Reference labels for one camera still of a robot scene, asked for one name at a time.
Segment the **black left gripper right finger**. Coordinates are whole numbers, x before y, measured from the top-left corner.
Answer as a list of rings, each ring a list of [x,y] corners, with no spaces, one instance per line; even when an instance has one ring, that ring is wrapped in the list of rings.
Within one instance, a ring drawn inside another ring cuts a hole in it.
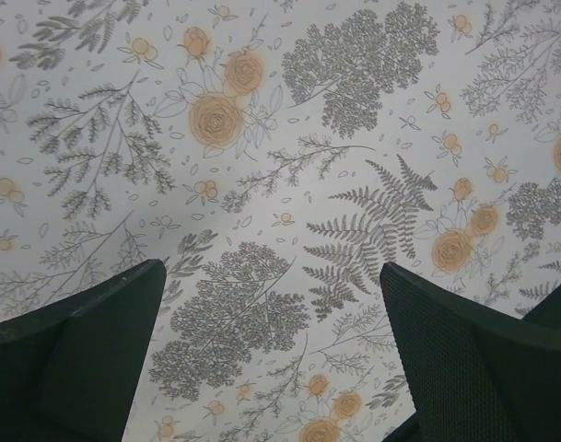
[[[394,441],[561,441],[561,285],[516,319],[389,262],[380,273],[415,412]]]

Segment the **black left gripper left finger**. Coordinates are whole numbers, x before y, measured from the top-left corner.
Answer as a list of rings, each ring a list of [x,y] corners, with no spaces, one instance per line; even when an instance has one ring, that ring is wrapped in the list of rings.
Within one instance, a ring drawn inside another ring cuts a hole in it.
[[[0,322],[0,441],[119,441],[166,283],[147,260]]]

